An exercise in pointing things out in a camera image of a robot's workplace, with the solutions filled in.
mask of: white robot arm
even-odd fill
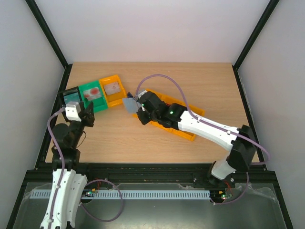
[[[141,104],[137,115],[143,125],[150,121],[155,121],[166,128],[191,132],[209,139],[229,151],[229,154],[224,159],[212,164],[210,174],[208,174],[208,179],[212,184],[225,179],[235,171],[249,170],[256,148],[251,143],[230,134],[235,132],[254,139],[252,130],[248,126],[243,125],[242,128],[226,126],[193,113],[197,119],[221,127],[227,130],[225,132],[199,122],[190,115],[185,106],[179,104],[167,105],[153,92],[143,91],[137,96],[138,102]]]
[[[57,124],[53,134],[64,156],[64,169],[56,147],[52,147],[53,181],[51,195],[40,229],[75,228],[75,218],[87,177],[76,173],[80,151],[78,142],[85,126],[94,123],[93,103],[85,109],[83,103],[66,104],[64,117],[70,125]]]

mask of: wire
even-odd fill
[[[150,76],[145,77],[145,78],[142,79],[142,81],[139,83],[139,85],[138,85],[138,87],[137,87],[137,90],[136,90],[136,95],[138,94],[139,89],[140,89],[140,87],[141,87],[141,85],[142,85],[142,83],[143,83],[144,81],[146,81],[146,80],[148,80],[148,79],[150,79],[150,78],[153,78],[153,77],[157,77],[157,76],[166,78],[166,79],[172,81],[172,82],[177,86],[177,88],[179,89],[179,91],[180,91],[180,93],[181,93],[181,96],[182,96],[182,98],[183,98],[183,101],[184,101],[184,103],[185,103],[185,106],[186,106],[188,112],[190,113],[190,115],[191,115],[195,120],[198,121],[198,117],[197,117],[196,115],[194,115],[194,113],[193,113],[192,110],[190,109],[190,107],[189,107],[189,105],[188,105],[188,103],[187,103],[187,101],[186,101],[185,95],[184,95],[184,93],[183,93],[181,87],[179,86],[179,84],[178,84],[175,80],[173,80],[171,77],[169,77],[169,76],[167,76],[167,75],[155,74],[155,75],[150,75]],[[199,121],[202,122],[202,123],[204,123],[204,124],[206,124],[206,125],[209,125],[209,126],[211,126],[211,127],[214,127],[214,128],[216,128],[216,129],[218,129],[218,130],[221,130],[221,131],[224,131],[224,132],[228,133],[228,130],[226,130],[226,129],[220,127],[220,126],[217,126],[217,125],[215,125],[215,124],[209,123],[209,122],[207,122],[207,121],[205,121],[205,120],[202,120],[202,119],[199,119]],[[250,142],[251,144],[255,145],[256,147],[260,148],[262,151],[265,152],[265,154],[266,154],[266,156],[267,156],[267,159],[266,159],[265,161],[263,161],[263,162],[253,162],[253,163],[251,163],[252,165],[264,165],[264,164],[266,164],[267,161],[270,160],[270,154],[268,153],[268,151],[267,151],[265,148],[263,148],[260,144],[258,144],[258,143],[256,143],[255,141],[253,141],[252,139],[250,139],[250,138],[248,138],[248,137],[245,137],[245,136],[243,136],[243,135],[240,135],[239,133],[232,132],[232,131],[231,131],[230,133],[228,133],[228,134],[233,134],[233,135],[235,135],[235,136],[237,136],[237,137],[239,137],[239,138],[242,138],[242,139],[244,139],[244,140]]]
[[[244,187],[243,192],[239,195],[239,197],[237,197],[234,200],[231,200],[229,202],[225,202],[225,203],[215,203],[212,199],[210,199],[210,201],[213,203],[213,205],[224,205],[224,204],[233,204],[234,202],[238,201],[241,197],[243,197],[243,195],[246,193],[248,186],[249,186],[249,174],[248,172],[246,172],[247,175],[247,182],[246,182],[246,186]]]
[[[97,190],[99,191],[100,190],[100,185],[101,185],[101,182],[97,182]]]
[[[119,195],[120,195],[120,199],[121,199],[121,207],[120,207],[120,210],[118,212],[118,214],[113,217],[112,219],[108,219],[108,220],[105,220],[105,219],[99,219],[95,216],[93,216],[86,208],[85,206],[83,205],[83,203],[80,202],[80,206],[81,208],[85,211],[85,213],[90,216],[92,219],[96,220],[96,221],[99,221],[99,222],[102,222],[102,223],[108,223],[108,222],[112,222],[112,221],[115,221],[120,215],[121,213],[123,212],[123,207],[124,207],[124,201],[123,201],[123,195],[121,193],[121,191],[119,190],[119,188],[112,182],[108,181],[108,180],[103,180],[103,179],[97,179],[97,180],[93,180],[93,181],[90,181],[86,184],[86,186],[94,183],[94,182],[106,182],[108,184],[111,184],[116,190],[118,190],[119,192]]]
[[[231,189],[231,186],[229,185],[229,183],[228,183],[226,180],[224,180],[224,183],[228,186],[228,188],[229,188],[229,190],[230,190],[230,193],[231,193],[232,196],[233,196],[233,192],[232,192],[232,189]]]
[[[78,146],[76,146],[76,149],[77,149],[78,147],[80,147],[80,146],[81,146],[81,144],[84,142],[84,140],[85,140],[85,139],[86,139],[86,137],[87,137],[86,132],[85,132],[85,131],[83,131],[83,133],[85,133],[85,137],[84,137],[84,139],[81,141],[81,143],[80,143]]]
[[[61,148],[59,147],[59,144],[58,142],[56,141],[56,138],[54,136],[54,133],[51,129],[51,120],[58,116],[61,112],[63,112],[65,110],[64,107],[62,107],[61,109],[59,109],[57,112],[55,112],[49,119],[48,119],[48,122],[47,122],[47,128],[48,128],[48,131],[51,135],[51,138],[53,139],[53,142],[55,144],[55,146],[57,147],[57,151],[58,151],[58,154],[61,158],[61,175],[59,176],[59,179],[58,179],[58,182],[57,182],[57,186],[59,187],[61,185],[61,180],[62,180],[62,177],[63,177],[63,172],[64,172],[64,169],[65,169],[65,161],[64,161],[64,158],[63,158],[63,154],[62,154],[62,151],[61,151]],[[52,200],[52,204],[51,204],[51,209],[50,209],[50,223],[48,224],[48,229],[51,229],[51,225],[52,225],[52,217],[53,217],[53,213],[54,213],[54,207],[55,207],[55,200],[56,200],[56,197],[57,197],[57,193],[58,193],[58,188],[55,189],[55,192],[54,192],[54,196],[53,196],[53,200]]]

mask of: wooden tabletop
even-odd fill
[[[76,62],[67,89],[118,74],[125,90],[134,94],[144,77],[157,73],[172,77],[189,104],[205,110],[206,118],[236,127],[248,124],[230,63]],[[143,88],[182,99],[175,85],[164,78],[149,79]],[[94,127],[85,131],[87,137],[78,148],[80,162],[211,163],[227,154],[202,137],[191,142],[153,125],[142,125],[123,105],[95,113]],[[51,158],[49,148],[46,162]]]

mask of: orange tray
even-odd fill
[[[120,105],[120,104],[123,103],[122,99],[126,98],[127,95],[126,95],[125,89],[124,89],[118,75],[112,75],[112,76],[109,76],[109,77],[106,77],[106,78],[102,78],[102,79],[99,80],[99,82],[100,82],[102,91],[105,95],[105,99],[106,99],[106,103],[107,103],[108,107],[117,106],[117,105]],[[114,83],[114,82],[119,83],[121,91],[118,92],[118,93],[115,93],[115,94],[107,95],[106,92],[105,92],[104,86],[106,84]]]
[[[167,104],[174,104],[174,103],[176,103],[176,104],[180,104],[182,106],[185,106],[185,103],[180,101],[180,100],[178,100],[178,99],[174,99],[174,98],[169,97],[169,96],[167,96],[165,94],[161,94],[159,92],[156,92],[156,91],[148,89],[148,88],[146,88],[146,91],[151,91],[151,92],[155,93],[162,101],[166,102]],[[204,109],[198,108],[198,107],[193,106],[193,105],[190,105],[190,108],[191,108],[192,111],[194,111],[198,115],[200,115],[200,116],[204,115]],[[132,115],[133,115],[133,117],[138,118],[137,114],[132,114]],[[150,121],[149,123],[154,125],[154,126],[157,126],[157,127],[161,128],[163,130],[166,130],[166,131],[168,131],[170,133],[173,133],[175,135],[183,137],[183,138],[185,138],[185,139],[187,139],[189,141],[193,141],[195,139],[195,137],[196,137],[196,134],[193,134],[193,133],[190,133],[190,132],[186,132],[186,131],[181,131],[181,130],[175,130],[173,128],[165,128],[165,127],[163,127],[162,125],[160,125],[157,122]]]

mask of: white plastic bracket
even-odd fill
[[[75,227],[75,217],[79,200],[81,199],[82,191],[87,183],[87,177],[80,174],[76,174],[74,170],[63,172],[63,177],[60,185],[58,186],[58,180],[61,175],[61,169],[53,171],[52,190],[50,194],[50,200],[41,228],[48,228],[50,222],[51,229],[66,228],[67,221],[71,222],[71,226]],[[54,198],[55,190],[58,190],[55,199],[54,210],[52,219],[50,219],[51,206]]]
[[[78,102],[68,102],[65,107],[66,116],[70,121],[81,122],[79,113],[81,112],[81,107]]]
[[[146,90],[142,90],[142,91],[140,91],[140,93],[138,93],[136,95],[136,97],[138,97],[138,99],[140,99],[141,96],[144,95],[146,92],[147,92]]]
[[[180,116],[181,121],[178,122],[179,130],[188,131],[206,139],[209,139],[215,142],[216,144],[222,146],[227,151],[231,151],[233,147],[232,141],[236,140],[236,136],[227,133],[231,133],[231,131],[238,133],[237,127],[222,125],[220,123],[204,118],[196,113],[194,113],[194,115],[197,116],[198,120],[193,118],[188,111],[184,111]],[[204,120],[208,123],[219,126],[227,130],[227,132],[218,130],[210,125],[200,122],[199,120]]]
[[[225,157],[222,160],[216,161],[212,170],[211,174],[219,180],[225,179],[229,174],[236,171],[236,169],[229,166],[228,162],[226,161]]]

